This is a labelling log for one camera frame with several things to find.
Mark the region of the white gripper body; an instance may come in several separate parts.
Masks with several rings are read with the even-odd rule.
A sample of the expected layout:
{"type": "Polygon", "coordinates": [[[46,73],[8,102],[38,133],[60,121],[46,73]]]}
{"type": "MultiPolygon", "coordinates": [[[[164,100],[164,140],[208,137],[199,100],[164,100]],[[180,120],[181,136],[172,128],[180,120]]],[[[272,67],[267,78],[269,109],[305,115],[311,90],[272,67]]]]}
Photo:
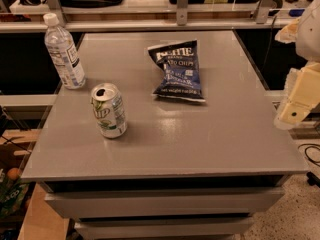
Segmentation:
{"type": "Polygon", "coordinates": [[[320,0],[313,0],[300,17],[296,53],[308,61],[320,62],[320,0]]]}

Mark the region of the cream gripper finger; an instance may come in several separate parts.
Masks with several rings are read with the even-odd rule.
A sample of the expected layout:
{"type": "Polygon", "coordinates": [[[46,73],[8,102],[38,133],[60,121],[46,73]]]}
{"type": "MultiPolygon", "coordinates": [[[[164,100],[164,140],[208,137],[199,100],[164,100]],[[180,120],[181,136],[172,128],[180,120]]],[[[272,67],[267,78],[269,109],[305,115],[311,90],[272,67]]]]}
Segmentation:
{"type": "Polygon", "coordinates": [[[298,126],[320,103],[320,63],[308,62],[300,70],[291,68],[284,86],[284,97],[274,125],[281,130],[298,126]]]}
{"type": "Polygon", "coordinates": [[[281,43],[295,43],[297,39],[298,24],[300,19],[294,19],[275,35],[275,40],[281,43]]]}

